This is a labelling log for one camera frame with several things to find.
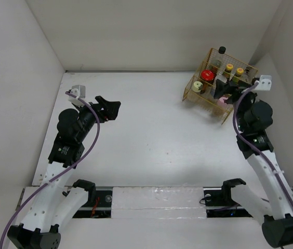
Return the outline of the silver-cap blue-label shaker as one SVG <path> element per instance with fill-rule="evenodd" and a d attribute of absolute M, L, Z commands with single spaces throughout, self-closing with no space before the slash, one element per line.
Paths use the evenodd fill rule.
<path fill-rule="evenodd" d="M 224 84 L 227 83 L 227 78 L 225 76 L 223 76 L 222 74 L 218 74 L 215 78 L 214 78 L 214 82 L 212 84 L 212 88 L 210 90 L 210 94 L 212 97 L 214 97 L 215 95 L 215 90 L 217 87 L 217 80 L 220 80 L 221 82 L 223 82 Z"/>

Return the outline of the yellow-cap sauce bottle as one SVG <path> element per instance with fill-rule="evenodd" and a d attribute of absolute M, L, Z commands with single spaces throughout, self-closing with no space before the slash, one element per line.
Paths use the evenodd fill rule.
<path fill-rule="evenodd" d="M 229 80 L 231 78 L 231 73 L 232 73 L 232 70 L 233 70 L 234 66 L 233 64 L 231 63 L 228 63 L 226 66 L 225 66 L 225 69 L 222 73 L 222 75 L 227 79 Z"/>
<path fill-rule="evenodd" d="M 244 73 L 244 69 L 241 67 L 238 67 L 231 80 L 235 83 L 238 83 L 239 80 L 241 79 L 243 73 Z"/>

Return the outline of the yellow-cap sauce bottle front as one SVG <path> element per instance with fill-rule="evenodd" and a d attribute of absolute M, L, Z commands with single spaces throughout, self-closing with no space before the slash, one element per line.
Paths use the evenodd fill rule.
<path fill-rule="evenodd" d="M 231 80 L 235 83 L 238 83 L 239 80 L 241 79 L 243 73 L 244 73 L 244 69 L 241 67 L 238 67 Z"/>

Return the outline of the pink-cap spice jar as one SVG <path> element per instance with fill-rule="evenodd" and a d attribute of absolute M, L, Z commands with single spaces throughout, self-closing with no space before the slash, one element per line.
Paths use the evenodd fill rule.
<path fill-rule="evenodd" d="M 213 114 L 216 115 L 216 116 L 222 116 L 228 105 L 226 103 L 226 100 L 228 98 L 226 96 L 222 96 L 221 98 L 219 98 L 217 101 L 216 101 L 216 106 L 213 108 Z"/>

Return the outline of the red-cap dark sauce jar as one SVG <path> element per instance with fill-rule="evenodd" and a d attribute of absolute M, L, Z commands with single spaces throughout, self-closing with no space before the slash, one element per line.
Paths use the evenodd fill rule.
<path fill-rule="evenodd" d="M 201 90 L 201 94 L 206 93 L 212 87 L 214 82 L 215 75 L 211 70 L 203 70 L 200 74 L 200 80 L 203 83 L 203 88 Z"/>

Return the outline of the tall black-cap glass bottle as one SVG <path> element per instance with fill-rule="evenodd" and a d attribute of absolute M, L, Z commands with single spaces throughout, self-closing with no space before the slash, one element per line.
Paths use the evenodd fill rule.
<path fill-rule="evenodd" d="M 226 52 L 226 47 L 221 46 L 218 49 L 218 52 L 216 55 L 212 58 L 209 64 L 209 70 L 214 74 L 214 76 L 217 76 L 218 70 L 220 69 L 222 62 L 223 62 L 223 55 Z"/>

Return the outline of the yellow-cap beige jar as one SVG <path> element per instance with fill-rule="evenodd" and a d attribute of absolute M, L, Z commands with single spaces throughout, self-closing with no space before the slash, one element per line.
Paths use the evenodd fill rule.
<path fill-rule="evenodd" d="M 195 93 L 201 93 L 201 90 L 203 88 L 203 83 L 200 81 L 194 81 L 192 83 L 191 90 Z"/>

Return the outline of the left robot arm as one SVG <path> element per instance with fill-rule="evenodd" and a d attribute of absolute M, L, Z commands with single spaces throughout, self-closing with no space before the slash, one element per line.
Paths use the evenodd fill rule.
<path fill-rule="evenodd" d="M 96 202 L 96 186 L 79 179 L 64 192 L 77 165 L 91 152 L 83 141 L 93 126 L 117 118 L 121 103 L 96 96 L 96 103 L 85 102 L 68 93 L 73 108 L 58 117 L 58 133 L 48 157 L 48 166 L 40 187 L 28 198 L 32 202 L 20 224 L 7 229 L 7 237 L 16 248 L 58 248 L 61 233 L 83 205 Z"/>

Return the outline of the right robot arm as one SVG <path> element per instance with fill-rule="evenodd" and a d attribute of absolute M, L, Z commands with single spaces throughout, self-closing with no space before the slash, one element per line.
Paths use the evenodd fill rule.
<path fill-rule="evenodd" d="M 261 226 L 272 248 L 293 244 L 293 191 L 278 166 L 274 147 L 266 129 L 273 124 L 273 109 L 257 100 L 257 91 L 269 91 L 270 75 L 254 78 L 250 83 L 216 80 L 214 99 L 228 96 L 233 105 L 232 123 L 237 145 L 256 173 L 267 199 L 263 200 L 240 178 L 223 182 L 220 198 L 226 204 L 242 206 Z"/>

